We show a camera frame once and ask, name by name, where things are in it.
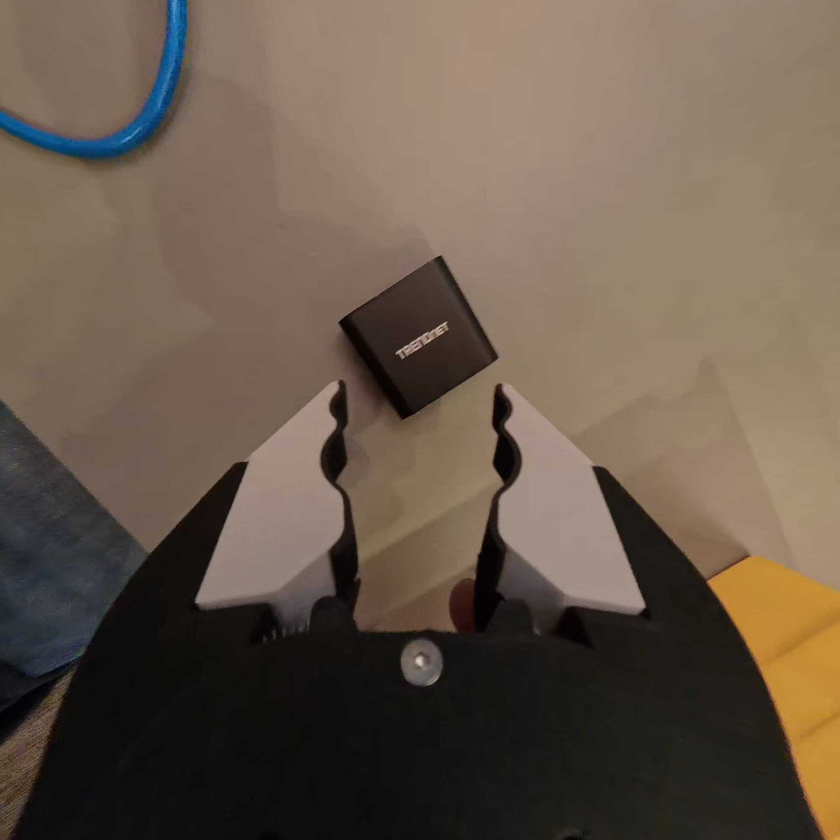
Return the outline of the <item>black ethernet splitter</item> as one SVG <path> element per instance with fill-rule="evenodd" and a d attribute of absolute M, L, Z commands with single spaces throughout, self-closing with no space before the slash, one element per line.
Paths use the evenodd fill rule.
<path fill-rule="evenodd" d="M 339 326 L 403 419 L 498 359 L 441 255 L 354 309 Z"/>

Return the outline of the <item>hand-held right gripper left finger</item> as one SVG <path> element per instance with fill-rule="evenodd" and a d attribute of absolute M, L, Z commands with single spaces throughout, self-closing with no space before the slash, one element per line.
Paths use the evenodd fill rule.
<path fill-rule="evenodd" d="M 347 388 L 325 386 L 248 457 L 195 604 L 209 611 L 267 605 L 309 618 L 339 599 L 353 613 L 361 587 L 347 492 Z"/>

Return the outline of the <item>yellow plastic bin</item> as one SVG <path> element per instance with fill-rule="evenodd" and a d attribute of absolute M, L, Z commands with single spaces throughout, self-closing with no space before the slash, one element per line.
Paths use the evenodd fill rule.
<path fill-rule="evenodd" d="M 708 584 L 759 666 L 817 825 L 838 839 L 838 591 L 755 555 Z"/>

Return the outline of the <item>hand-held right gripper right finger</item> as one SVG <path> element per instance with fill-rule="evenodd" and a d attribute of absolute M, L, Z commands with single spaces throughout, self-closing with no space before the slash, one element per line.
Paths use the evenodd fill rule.
<path fill-rule="evenodd" d="M 594 463 L 511 385 L 498 384 L 491 500 L 476 566 L 476 628 L 501 602 L 527 606 L 537 632 L 579 607 L 640 616 L 646 603 Z"/>

